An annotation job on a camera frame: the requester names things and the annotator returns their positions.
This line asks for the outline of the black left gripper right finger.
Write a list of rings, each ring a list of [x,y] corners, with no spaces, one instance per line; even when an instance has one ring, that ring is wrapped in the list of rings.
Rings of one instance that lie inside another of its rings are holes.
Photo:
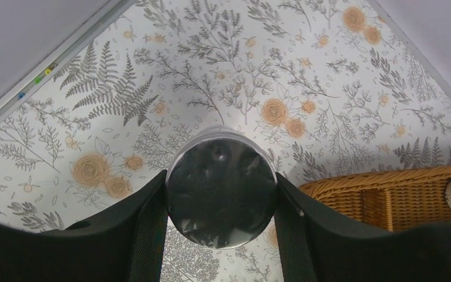
[[[451,223],[389,232],[277,179],[274,220],[285,281],[451,281]]]

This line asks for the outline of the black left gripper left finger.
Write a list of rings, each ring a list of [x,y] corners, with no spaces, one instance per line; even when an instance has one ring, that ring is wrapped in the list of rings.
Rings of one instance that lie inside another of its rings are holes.
[[[0,281],[159,281],[167,229],[166,172],[64,230],[0,224]]]

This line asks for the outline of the brown wicker divided basket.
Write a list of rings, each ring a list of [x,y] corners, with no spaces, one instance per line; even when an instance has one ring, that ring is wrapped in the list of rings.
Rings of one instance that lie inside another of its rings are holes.
[[[451,165],[371,172],[306,183],[300,190],[357,221],[388,231],[451,222]]]

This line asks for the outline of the silver lid jar blue label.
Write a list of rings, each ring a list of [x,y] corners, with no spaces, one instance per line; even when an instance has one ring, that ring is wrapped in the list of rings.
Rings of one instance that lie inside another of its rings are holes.
[[[186,239],[232,249],[266,229],[278,203],[278,181],[259,145],[216,125],[176,153],[167,169],[165,199],[174,227]]]

